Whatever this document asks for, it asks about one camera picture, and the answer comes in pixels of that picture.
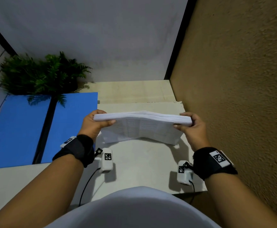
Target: hand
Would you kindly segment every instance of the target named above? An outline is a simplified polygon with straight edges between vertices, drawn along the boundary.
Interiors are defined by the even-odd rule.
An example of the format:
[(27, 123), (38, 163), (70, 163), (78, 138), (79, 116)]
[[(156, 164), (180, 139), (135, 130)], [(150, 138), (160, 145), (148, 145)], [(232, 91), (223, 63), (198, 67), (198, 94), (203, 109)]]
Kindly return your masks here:
[(182, 131), (186, 135), (192, 150), (195, 152), (203, 147), (210, 147), (211, 145), (207, 138), (205, 122), (203, 122), (198, 115), (191, 112), (184, 112), (180, 115), (188, 116), (192, 119), (193, 126), (191, 127), (174, 125), (176, 129)]
[(106, 114), (103, 110), (94, 110), (89, 115), (85, 116), (80, 131), (77, 135), (84, 134), (93, 139), (95, 143), (96, 137), (98, 136), (100, 130), (104, 127), (113, 125), (116, 120), (96, 122), (93, 120), (95, 114)]

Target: wrist-mounted device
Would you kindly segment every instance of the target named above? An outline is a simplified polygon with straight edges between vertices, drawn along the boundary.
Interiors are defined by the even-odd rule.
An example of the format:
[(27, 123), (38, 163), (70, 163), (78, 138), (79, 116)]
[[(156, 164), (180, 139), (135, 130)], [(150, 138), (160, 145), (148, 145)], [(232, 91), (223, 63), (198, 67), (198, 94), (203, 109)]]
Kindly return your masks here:
[(61, 144), (60, 147), (62, 149), (55, 154), (53, 161), (67, 154), (74, 155), (76, 159), (82, 162), (85, 168), (94, 161), (93, 140), (87, 135), (72, 136)]
[(185, 162), (183, 164), (184, 170), (193, 170), (203, 180), (217, 173), (238, 174), (234, 164), (222, 151), (218, 151), (216, 148), (204, 147), (198, 149), (194, 152), (193, 158), (193, 166)]

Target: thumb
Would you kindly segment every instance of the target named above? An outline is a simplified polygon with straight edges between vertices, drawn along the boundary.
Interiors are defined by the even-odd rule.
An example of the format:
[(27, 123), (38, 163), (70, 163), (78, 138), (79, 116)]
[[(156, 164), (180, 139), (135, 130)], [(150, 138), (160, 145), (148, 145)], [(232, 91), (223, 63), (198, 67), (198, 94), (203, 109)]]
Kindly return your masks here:
[(183, 133), (185, 133), (185, 130), (188, 128), (187, 126), (183, 126), (183, 125), (173, 125), (174, 128), (176, 128), (177, 130), (182, 131)]
[(112, 126), (115, 122), (116, 120), (110, 120), (110, 121), (99, 122), (99, 124), (101, 128), (104, 128), (104, 127)]

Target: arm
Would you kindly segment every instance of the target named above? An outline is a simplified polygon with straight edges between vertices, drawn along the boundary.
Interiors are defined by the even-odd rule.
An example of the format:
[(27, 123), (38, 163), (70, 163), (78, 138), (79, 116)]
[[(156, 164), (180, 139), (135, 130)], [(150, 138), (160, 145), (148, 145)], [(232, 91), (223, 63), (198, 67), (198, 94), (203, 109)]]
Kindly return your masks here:
[[(78, 133), (95, 142), (101, 128), (114, 121), (95, 122), (93, 111)], [(72, 154), (59, 157), (0, 210), (0, 227), (45, 227), (67, 212), (83, 173), (83, 164)]]
[[(185, 112), (193, 120), (192, 127), (175, 125), (185, 133), (195, 152), (210, 143), (206, 134), (206, 124), (196, 114)], [(218, 173), (205, 179), (208, 193), (212, 197), (217, 212), (228, 228), (277, 228), (277, 215), (263, 204), (241, 181), (232, 174)]]

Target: black cable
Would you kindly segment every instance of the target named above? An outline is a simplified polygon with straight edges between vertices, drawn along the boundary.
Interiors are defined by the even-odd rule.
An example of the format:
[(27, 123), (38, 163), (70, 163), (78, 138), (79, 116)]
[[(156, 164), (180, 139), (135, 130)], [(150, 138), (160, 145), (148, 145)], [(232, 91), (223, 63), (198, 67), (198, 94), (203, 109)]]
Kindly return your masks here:
[[(194, 183), (192, 181), (189, 180), (189, 182), (192, 184), (193, 188), (194, 188)], [(194, 196), (195, 196), (195, 188), (194, 188), (194, 195), (192, 196), (192, 199), (190, 201), (190, 205), (192, 204), (192, 201), (194, 200)]]
[(89, 181), (91, 180), (91, 178), (93, 177), (93, 175), (94, 175), (94, 174), (96, 173), (96, 171), (98, 171), (98, 170), (100, 170), (100, 167), (97, 168), (97, 169), (94, 171), (94, 173), (91, 175), (91, 177), (90, 177), (89, 180), (87, 181), (87, 184), (85, 185), (85, 187), (84, 187), (84, 189), (83, 189), (83, 191), (82, 191), (82, 194), (81, 194), (81, 197), (80, 197), (80, 200), (79, 200), (79, 206), (78, 206), (78, 207), (80, 207), (81, 199), (82, 199), (82, 196), (83, 196), (83, 192), (85, 191), (85, 188), (87, 187), (87, 185), (88, 185)]

